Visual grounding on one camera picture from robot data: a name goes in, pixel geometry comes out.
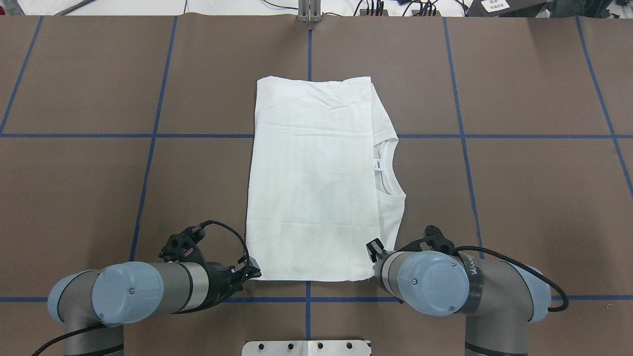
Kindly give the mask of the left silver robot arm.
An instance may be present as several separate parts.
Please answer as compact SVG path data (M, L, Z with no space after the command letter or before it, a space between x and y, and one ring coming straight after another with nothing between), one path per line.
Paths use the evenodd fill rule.
M150 317L203 311L262 275L256 261L125 262L68 275L49 293L50 316L65 327L53 340L66 356L122 356L124 327Z

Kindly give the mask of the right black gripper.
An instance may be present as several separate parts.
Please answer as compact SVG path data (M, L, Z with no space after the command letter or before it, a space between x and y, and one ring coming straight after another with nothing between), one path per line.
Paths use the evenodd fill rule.
M389 268L395 259L396 252L387 252L379 238L366 243L370 260L374 263L373 272L381 288L390 288Z

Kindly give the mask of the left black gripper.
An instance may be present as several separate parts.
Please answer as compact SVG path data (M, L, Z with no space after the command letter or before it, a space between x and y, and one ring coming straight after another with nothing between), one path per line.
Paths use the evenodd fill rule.
M209 289L206 305L221 303L244 289L244 282L262 277L262 271L253 257L243 256L236 266L225 266L219 262L206 264Z

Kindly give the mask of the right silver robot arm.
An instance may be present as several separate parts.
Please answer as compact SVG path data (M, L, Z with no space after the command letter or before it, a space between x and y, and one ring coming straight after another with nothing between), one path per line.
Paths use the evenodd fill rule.
M489 261L472 246L424 251L422 243L394 252L379 239L366 244L380 288L425 315L465 316L466 356L526 356L529 324L551 307L544 275L497 252Z

